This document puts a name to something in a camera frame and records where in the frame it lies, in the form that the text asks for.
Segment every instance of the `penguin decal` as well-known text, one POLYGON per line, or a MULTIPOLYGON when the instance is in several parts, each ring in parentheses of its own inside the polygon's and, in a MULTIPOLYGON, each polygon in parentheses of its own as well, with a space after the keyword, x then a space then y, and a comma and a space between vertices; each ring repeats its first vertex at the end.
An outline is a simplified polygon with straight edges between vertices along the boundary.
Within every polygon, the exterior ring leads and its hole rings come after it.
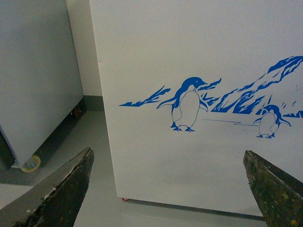
POLYGON ((254 121, 254 124, 259 123, 259 136, 257 137, 268 139, 275 137, 275 132, 282 123, 291 127, 291 124, 282 118, 280 109, 276 105, 267 105, 262 109, 266 111, 265 115, 254 121))
POLYGON ((207 104, 201 100, 200 95, 196 92, 197 88, 205 85, 199 77, 191 77, 186 79, 182 86, 178 89, 175 96, 169 100, 160 103, 157 107, 171 105, 172 126, 175 131, 194 131, 191 127, 196 122, 199 109, 202 108, 208 112, 207 104))

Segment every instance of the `white wall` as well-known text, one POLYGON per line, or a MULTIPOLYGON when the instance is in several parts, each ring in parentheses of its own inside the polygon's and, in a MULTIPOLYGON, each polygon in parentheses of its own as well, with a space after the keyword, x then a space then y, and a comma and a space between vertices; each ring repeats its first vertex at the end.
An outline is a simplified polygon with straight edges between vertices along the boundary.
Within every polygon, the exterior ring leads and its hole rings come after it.
POLYGON ((79 72, 85 96, 101 96, 96 45, 87 0, 66 0, 79 72))

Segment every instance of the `chest freezer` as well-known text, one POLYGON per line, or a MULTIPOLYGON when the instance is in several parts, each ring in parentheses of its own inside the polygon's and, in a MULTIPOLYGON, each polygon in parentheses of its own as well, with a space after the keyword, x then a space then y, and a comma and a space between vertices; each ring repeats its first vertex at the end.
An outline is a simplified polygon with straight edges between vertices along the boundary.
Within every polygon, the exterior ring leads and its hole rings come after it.
POLYGON ((303 180, 302 2, 90 3, 119 197, 261 215, 246 150, 303 180))

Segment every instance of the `penguin flipper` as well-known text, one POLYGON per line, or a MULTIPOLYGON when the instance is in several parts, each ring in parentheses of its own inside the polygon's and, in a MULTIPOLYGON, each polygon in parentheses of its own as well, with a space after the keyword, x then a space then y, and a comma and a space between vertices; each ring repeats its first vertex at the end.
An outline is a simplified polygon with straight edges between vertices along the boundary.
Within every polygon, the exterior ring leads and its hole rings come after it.
POLYGON ((261 122, 261 119, 262 119, 262 118, 258 118, 257 120, 254 121, 253 124, 258 123, 258 122, 261 122))
POLYGON ((205 102, 200 100, 200 108, 204 109, 206 112, 208 112, 208 106, 205 102))
POLYGON ((286 121, 286 120, 284 120, 282 118, 280 119, 280 123, 287 124, 289 127, 292 126, 288 121, 286 121))
POLYGON ((159 109, 160 107, 165 106, 165 105, 173 105, 173 104, 175 103, 175 101, 176 101, 176 98, 175 98, 175 97, 173 97, 173 98, 171 98, 171 99, 169 99, 169 100, 166 100, 166 101, 160 103, 160 104, 158 105, 157 109, 159 109))

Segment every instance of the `penguin foot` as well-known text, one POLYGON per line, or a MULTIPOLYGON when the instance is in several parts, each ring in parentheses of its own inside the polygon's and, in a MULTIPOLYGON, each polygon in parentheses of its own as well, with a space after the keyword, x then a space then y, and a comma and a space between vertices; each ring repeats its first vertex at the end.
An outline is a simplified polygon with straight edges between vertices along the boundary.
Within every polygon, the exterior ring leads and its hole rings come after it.
POLYGON ((176 126, 176 123, 175 123, 175 122, 173 122, 173 123, 172 123, 171 128, 177 128, 177 126, 176 126))
POLYGON ((192 131, 195 131, 195 130, 191 129, 190 127, 187 127, 187 129, 185 131, 192 132, 192 131))
POLYGON ((176 126, 176 128, 174 129, 174 131, 182 131, 182 129, 180 129, 179 127, 176 126))

